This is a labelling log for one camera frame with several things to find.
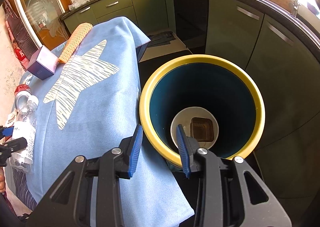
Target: red cloth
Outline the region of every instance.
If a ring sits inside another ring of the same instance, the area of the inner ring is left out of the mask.
[[[32,54],[38,49],[24,27],[22,20],[13,11],[10,2],[4,0],[6,26],[14,48],[15,56],[19,59],[24,70],[27,69]]]
[[[12,204],[10,203],[10,201],[7,198],[7,192],[2,193],[2,196],[6,202],[6,204],[8,205],[8,207],[10,208],[10,210],[14,213],[14,215],[16,215],[16,212],[14,211]]]

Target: purple box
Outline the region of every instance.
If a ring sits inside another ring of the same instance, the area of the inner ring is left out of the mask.
[[[57,64],[58,57],[43,45],[32,55],[27,70],[39,79],[44,80],[54,75]]]

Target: faucet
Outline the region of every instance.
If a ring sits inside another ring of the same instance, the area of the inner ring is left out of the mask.
[[[292,9],[290,14],[296,18],[298,13],[298,8],[299,6],[301,6],[301,4],[298,3],[298,0],[293,0],[291,4],[292,4]]]

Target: white bowl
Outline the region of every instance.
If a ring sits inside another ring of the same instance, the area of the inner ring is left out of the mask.
[[[178,112],[178,114],[174,117],[171,127],[170,127],[170,133],[173,143],[178,147],[176,142],[176,130],[177,126],[179,124],[182,125],[183,130],[187,137],[191,136],[190,133],[190,124],[193,117],[199,117],[199,118],[206,118],[210,119],[212,121],[213,125],[213,141],[211,142],[199,142],[199,145],[201,148],[209,149],[211,148],[214,143],[216,142],[218,135],[219,135],[219,126],[216,118],[208,112],[206,109],[201,107],[188,107],[183,109],[182,111]]]

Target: brown plastic container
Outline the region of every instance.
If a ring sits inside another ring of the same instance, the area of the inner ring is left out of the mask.
[[[213,124],[210,119],[193,117],[190,124],[191,137],[198,142],[212,142],[214,140]]]

